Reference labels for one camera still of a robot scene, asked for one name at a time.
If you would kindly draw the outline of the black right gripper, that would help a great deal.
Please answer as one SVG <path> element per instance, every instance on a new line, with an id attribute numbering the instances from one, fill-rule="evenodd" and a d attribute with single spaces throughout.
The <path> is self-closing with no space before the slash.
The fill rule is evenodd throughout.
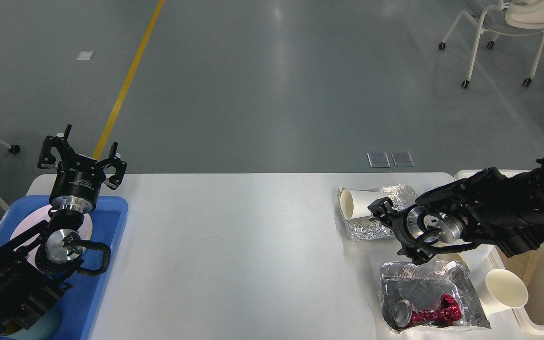
<path id="1" fill-rule="evenodd" d="M 434 246 L 423 246 L 426 244 L 425 207 L 410 206 L 397 210 L 394 209 L 392 200 L 385 196 L 375 200 L 367 208 L 371 213 L 369 221 L 390 222 L 390 229 L 401 243 L 397 255 L 410 258 L 414 265 L 422 265 L 438 253 Z"/>

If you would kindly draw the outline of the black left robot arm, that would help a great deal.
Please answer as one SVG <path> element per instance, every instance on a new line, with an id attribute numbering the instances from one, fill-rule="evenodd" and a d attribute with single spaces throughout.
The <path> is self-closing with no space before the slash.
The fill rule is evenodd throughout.
<path id="1" fill-rule="evenodd" d="M 50 219 L 0 246 L 0 335 L 9 325 L 24 331 L 36 325 L 72 287 L 72 275 L 99 276 L 110 266 L 111 246 L 78 231 L 95 211 L 102 186 L 117 189 L 128 165 L 117 142 L 102 160 L 76 153 L 68 142 L 71 128 L 45 137 L 37 159 L 38 168 L 56 170 Z"/>

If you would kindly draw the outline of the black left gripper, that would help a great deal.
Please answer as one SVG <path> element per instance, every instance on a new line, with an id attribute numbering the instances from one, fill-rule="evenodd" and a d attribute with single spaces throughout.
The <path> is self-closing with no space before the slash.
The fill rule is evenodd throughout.
<path id="1" fill-rule="evenodd" d="M 123 181 L 128 165 L 117 153 L 118 142 L 112 143 L 108 158 L 102 161 L 79 160 L 68 142 L 71 129 L 72 125 L 67 124 L 61 135 L 45 137 L 37 167 L 57 171 L 49 198 L 52 207 L 87 214 L 96 209 L 102 184 L 116 190 Z M 109 168 L 113 168 L 114 173 L 107 176 L 105 170 Z"/>

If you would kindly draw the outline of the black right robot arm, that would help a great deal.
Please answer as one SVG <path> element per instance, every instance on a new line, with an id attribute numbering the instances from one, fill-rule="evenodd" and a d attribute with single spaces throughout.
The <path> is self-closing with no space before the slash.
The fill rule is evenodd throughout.
<path id="1" fill-rule="evenodd" d="M 537 250 L 544 242 L 544 157 L 538 168 L 508 177 L 490 167 L 437 187 L 413 205 L 394 209 L 384 196 L 368 210 L 389 228 L 399 255 L 422 265 L 434 256 L 497 246 L 507 257 Z"/>

